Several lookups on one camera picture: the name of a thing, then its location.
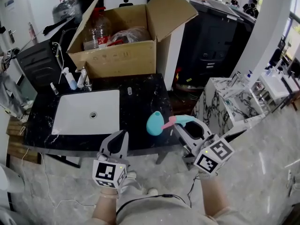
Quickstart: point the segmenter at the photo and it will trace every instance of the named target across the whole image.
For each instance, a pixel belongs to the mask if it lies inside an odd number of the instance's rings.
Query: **person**
[[[192,210],[176,195],[158,195],[154,188],[143,195],[136,181],[136,173],[129,172],[119,194],[116,189],[101,188],[92,218],[84,224],[248,225],[248,221],[238,211],[229,207],[216,175],[199,173],[195,177],[201,180],[205,215]]]
[[[33,101],[27,101],[21,94],[19,86],[6,73],[10,60],[4,60],[4,57],[2,59],[0,63],[0,106],[9,113],[13,113],[21,123],[25,123],[28,119],[25,112],[32,107]],[[14,98],[8,95],[8,91],[14,95]]]
[[[239,7],[239,2],[237,0],[231,0],[230,5],[236,6],[238,8]]]
[[[257,0],[252,0],[251,3],[247,3],[243,6],[243,12],[247,13],[248,15],[257,18],[258,17],[258,10],[257,10]]]

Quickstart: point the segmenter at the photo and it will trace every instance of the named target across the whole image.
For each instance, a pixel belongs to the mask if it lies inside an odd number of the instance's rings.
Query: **cardboard box flap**
[[[147,7],[159,42],[198,15],[186,0],[150,0]]]
[[[94,11],[95,6],[97,5],[99,0],[94,0],[92,2],[92,4],[89,6],[89,8],[84,12],[84,14],[82,15],[82,21],[76,31],[76,33],[73,36],[73,39],[67,49],[67,52],[70,50],[71,46],[73,45],[73,43],[75,42],[75,40],[77,39],[77,37],[79,36],[79,34],[82,32],[82,30],[84,29],[85,24],[87,23],[87,21],[89,20],[92,12]]]

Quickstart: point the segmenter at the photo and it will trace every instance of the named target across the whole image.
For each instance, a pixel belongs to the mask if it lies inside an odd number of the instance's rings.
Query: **pink object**
[[[169,121],[166,123],[166,124],[164,124],[162,127],[161,127],[161,129],[162,130],[164,130],[164,129],[166,129],[166,128],[168,128],[168,127],[171,127],[171,126],[173,126],[175,123],[176,123],[176,116],[171,116],[171,117],[169,117]]]

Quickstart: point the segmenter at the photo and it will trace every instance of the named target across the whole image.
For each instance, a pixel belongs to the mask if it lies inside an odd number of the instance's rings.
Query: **wooden board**
[[[20,123],[16,118],[11,118],[6,131],[9,135],[7,154],[19,159],[22,159],[27,152],[27,148],[23,145],[24,132],[21,133],[21,129],[24,126],[26,124]],[[24,160],[41,164],[41,155],[38,152],[28,150]]]

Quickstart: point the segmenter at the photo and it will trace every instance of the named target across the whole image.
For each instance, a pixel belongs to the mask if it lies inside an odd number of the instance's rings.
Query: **black marble countertop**
[[[171,127],[159,136],[151,136],[146,131],[147,120],[153,112],[160,111],[165,123],[173,115],[161,74],[95,79],[92,83],[92,92],[120,90],[120,129],[129,133],[128,156],[168,152],[174,150],[175,145],[179,145],[178,139],[171,133]],[[132,88],[132,95],[128,95],[128,87]],[[51,134],[60,97],[80,92],[72,91],[65,84],[58,85],[57,89],[58,96],[54,95],[50,87],[37,95],[27,122],[24,144],[32,150],[46,154],[95,157],[101,142],[109,134]]]

